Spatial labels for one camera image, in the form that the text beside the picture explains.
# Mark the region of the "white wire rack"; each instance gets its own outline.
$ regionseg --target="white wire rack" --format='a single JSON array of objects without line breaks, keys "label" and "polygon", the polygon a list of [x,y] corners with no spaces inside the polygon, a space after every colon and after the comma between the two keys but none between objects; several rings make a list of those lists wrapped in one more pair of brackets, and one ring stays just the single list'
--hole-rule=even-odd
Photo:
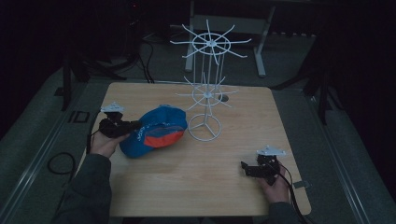
[{"label": "white wire rack", "polygon": [[[193,57],[192,81],[189,81],[186,77],[184,77],[186,81],[193,86],[192,93],[178,95],[191,96],[194,100],[195,104],[187,110],[190,110],[197,105],[202,105],[205,107],[205,112],[203,114],[197,114],[190,119],[188,128],[191,136],[200,141],[211,141],[220,135],[221,123],[213,115],[212,106],[217,104],[227,105],[225,103],[226,94],[236,92],[223,92],[221,90],[221,83],[225,79],[225,77],[222,76],[225,54],[231,53],[239,58],[246,58],[247,56],[245,55],[240,55],[231,51],[231,45],[244,44],[251,40],[230,41],[226,35],[233,30],[234,26],[222,35],[210,32],[208,20],[206,20],[206,27],[207,31],[205,33],[196,34],[183,25],[183,28],[192,34],[194,38],[191,41],[171,41],[172,44],[191,44],[194,49],[194,51],[189,55],[183,56],[183,58]],[[200,68],[196,66],[197,53],[201,55]],[[196,80],[197,74],[200,74],[200,81],[198,82]],[[205,135],[205,137],[203,137],[203,129],[206,130],[209,135]]]}]

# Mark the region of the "black cable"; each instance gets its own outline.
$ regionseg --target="black cable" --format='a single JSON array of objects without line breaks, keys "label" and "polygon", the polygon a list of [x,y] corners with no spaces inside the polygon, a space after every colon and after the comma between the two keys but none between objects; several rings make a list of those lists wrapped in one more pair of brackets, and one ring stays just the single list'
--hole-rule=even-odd
[{"label": "black cable", "polygon": [[129,66],[125,66],[124,68],[115,71],[115,73],[117,75],[123,74],[123,73],[133,69],[134,66],[137,64],[137,62],[138,62],[138,59],[137,59],[137,56],[135,56],[135,59],[134,59],[133,63],[131,63]]},{"label": "black cable", "polygon": [[98,110],[98,111],[94,114],[93,119],[91,120],[90,129],[88,130],[88,133],[87,133],[87,146],[85,147],[85,149],[86,149],[86,154],[90,154],[90,152],[91,152],[92,136],[97,132],[97,131],[96,131],[96,132],[92,133],[93,124],[95,123],[96,118],[98,117],[98,114],[99,114],[99,113],[100,113],[100,110]]},{"label": "black cable", "polygon": [[[289,187],[291,202],[292,202],[292,205],[293,205],[293,207],[294,207],[294,210],[295,210],[296,213],[297,213],[297,216],[299,217],[299,219],[300,219],[300,221],[301,221],[302,223],[308,224],[308,223],[306,222],[306,220],[305,220],[303,214],[301,213],[300,208],[298,207],[297,200],[296,200],[296,197],[295,197],[295,195],[294,195],[293,186],[291,185],[291,183],[289,182],[289,180],[286,179],[286,177],[283,176],[283,175],[282,175],[275,167],[273,167],[269,162],[266,162],[266,161],[265,161],[265,164],[268,165],[269,167],[271,167],[271,169],[273,169],[273,170],[276,172],[276,174],[277,174],[278,176],[280,176],[280,177],[286,182],[286,184],[287,184],[288,187]],[[282,165],[282,167],[285,168],[285,170],[288,171],[288,173],[289,173],[289,175],[290,175],[290,177],[291,177],[290,171],[289,171],[285,166]]]},{"label": "black cable", "polygon": [[345,110],[339,103],[338,101],[335,99],[335,97],[332,95],[331,91],[327,91],[327,93],[329,94],[330,98],[332,98],[332,101],[334,102],[334,105],[339,109],[339,110]]},{"label": "black cable", "polygon": [[291,173],[288,170],[288,168],[286,168],[286,166],[284,166],[283,164],[279,164],[279,165],[282,166],[288,172],[289,178],[290,178],[290,183],[293,184],[293,178],[291,177]]},{"label": "black cable", "polygon": [[144,40],[142,40],[142,41],[143,41],[143,43],[145,43],[145,44],[147,44],[147,45],[149,45],[149,46],[151,47],[151,53],[150,53],[150,55],[148,56],[147,64],[144,63],[144,61],[143,61],[143,59],[142,59],[142,57],[141,57],[140,54],[138,55],[138,59],[139,59],[139,62],[141,63],[141,65],[142,65],[142,67],[143,67],[143,68],[141,68],[141,69],[143,70],[143,73],[144,73],[144,75],[145,75],[146,81],[147,81],[148,83],[154,83],[154,79],[152,78],[152,76],[151,76],[151,74],[150,74],[150,72],[149,72],[149,62],[150,62],[151,57],[152,57],[152,54],[153,54],[153,52],[154,52],[154,47],[152,47],[152,45],[151,45],[149,42],[144,41]]},{"label": "black cable", "polygon": [[312,220],[312,218],[310,216],[305,216],[312,224],[315,224],[315,221]]},{"label": "black cable", "polygon": [[110,69],[111,71],[116,72],[116,71],[119,71],[121,69],[124,69],[124,68],[128,67],[129,65],[131,65],[131,67],[133,67],[132,64],[134,64],[136,61],[137,61],[137,57],[135,55],[130,54],[130,55],[128,55],[126,57],[126,61],[125,62],[119,63],[119,64],[115,64],[115,65],[111,65],[111,66],[108,67],[108,69]]},{"label": "black cable", "polygon": [[[58,158],[58,157],[60,157],[60,156],[64,156],[64,155],[67,156],[68,158],[70,158],[70,160],[71,160],[71,162],[72,162],[72,168],[71,168],[70,170],[64,171],[64,172],[60,172],[60,171],[54,170],[54,169],[52,168],[52,162],[53,162],[53,160],[56,159],[56,158]],[[55,156],[53,156],[52,158],[49,159],[49,161],[47,162],[47,168],[48,168],[48,170],[49,170],[51,173],[56,174],[56,175],[69,175],[69,178],[68,178],[67,182],[65,183],[66,185],[69,185],[70,182],[71,182],[72,179],[73,179],[73,176],[76,174],[76,168],[77,168],[77,167],[76,167],[76,160],[75,160],[75,158],[74,158],[74,156],[73,156],[72,154],[70,154],[70,153],[68,153],[68,152],[60,152],[60,153],[56,154]],[[62,202],[64,201],[64,195],[65,195],[65,191],[64,191],[64,194],[63,194],[62,197],[61,197],[61,200],[60,200],[59,203],[58,203],[58,206],[57,206],[57,208],[56,208],[56,211],[58,211],[58,210],[60,209],[60,207],[61,207],[61,205],[62,205]]]}]

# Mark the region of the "handheld controller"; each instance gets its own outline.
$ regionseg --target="handheld controller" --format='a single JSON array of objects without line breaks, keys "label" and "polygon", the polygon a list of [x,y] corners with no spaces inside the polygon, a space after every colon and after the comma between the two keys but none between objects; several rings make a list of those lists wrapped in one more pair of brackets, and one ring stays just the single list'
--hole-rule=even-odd
[{"label": "handheld controller", "polygon": [[122,114],[120,112],[105,112],[105,114],[107,118],[100,121],[99,131],[109,138],[117,138],[142,127],[142,123],[138,120],[121,120]]},{"label": "handheld controller", "polygon": [[245,175],[264,178],[272,186],[276,181],[275,175],[280,172],[279,161],[276,155],[285,155],[286,152],[267,146],[263,150],[258,150],[257,153],[258,166],[249,166],[241,161],[242,169],[245,170]]}]

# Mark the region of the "sleeve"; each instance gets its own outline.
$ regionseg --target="sleeve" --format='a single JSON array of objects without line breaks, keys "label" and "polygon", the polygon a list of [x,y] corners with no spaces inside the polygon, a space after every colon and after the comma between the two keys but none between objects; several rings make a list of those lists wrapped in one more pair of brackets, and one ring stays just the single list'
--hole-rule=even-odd
[{"label": "sleeve", "polygon": [[111,203],[111,162],[89,154],[64,194],[64,201],[52,223],[107,224]]},{"label": "sleeve", "polygon": [[297,214],[290,203],[271,203],[268,221],[270,224],[297,224]]}]

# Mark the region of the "dark background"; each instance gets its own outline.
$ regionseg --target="dark background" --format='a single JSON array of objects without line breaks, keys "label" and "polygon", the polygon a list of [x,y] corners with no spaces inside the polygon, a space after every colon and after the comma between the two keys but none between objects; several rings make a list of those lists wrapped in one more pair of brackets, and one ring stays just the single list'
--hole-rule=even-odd
[{"label": "dark background", "polygon": [[[93,59],[106,61],[110,55],[128,53],[122,50],[120,39],[136,35],[127,29],[131,21],[167,37],[170,23],[188,20],[188,2],[1,1],[0,136],[43,82],[61,68],[70,43]],[[272,35],[318,36],[304,64],[330,71],[331,84],[396,198],[396,3],[273,2],[278,7]]]}]

